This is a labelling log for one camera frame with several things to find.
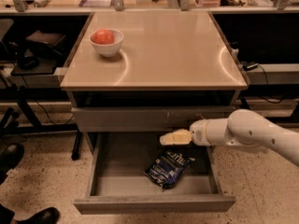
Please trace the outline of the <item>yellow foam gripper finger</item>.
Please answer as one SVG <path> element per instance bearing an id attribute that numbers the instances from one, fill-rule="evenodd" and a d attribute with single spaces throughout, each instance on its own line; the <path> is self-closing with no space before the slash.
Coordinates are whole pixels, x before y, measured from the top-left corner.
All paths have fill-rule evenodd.
<path id="1" fill-rule="evenodd" d="M 163 146 L 188 145 L 192 141 L 192 134 L 185 129 L 176 130 L 160 137 Z"/>

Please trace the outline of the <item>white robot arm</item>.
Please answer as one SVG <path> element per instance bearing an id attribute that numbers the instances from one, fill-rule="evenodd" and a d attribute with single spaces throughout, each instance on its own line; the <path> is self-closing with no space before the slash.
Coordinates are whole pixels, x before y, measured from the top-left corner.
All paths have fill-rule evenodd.
<path id="1" fill-rule="evenodd" d="M 266 147 L 299 166 L 299 133 L 284 129 L 247 109 L 238 109 L 226 119 L 200 119 L 188 130 L 160 137 L 163 146 L 188 145 Z"/>

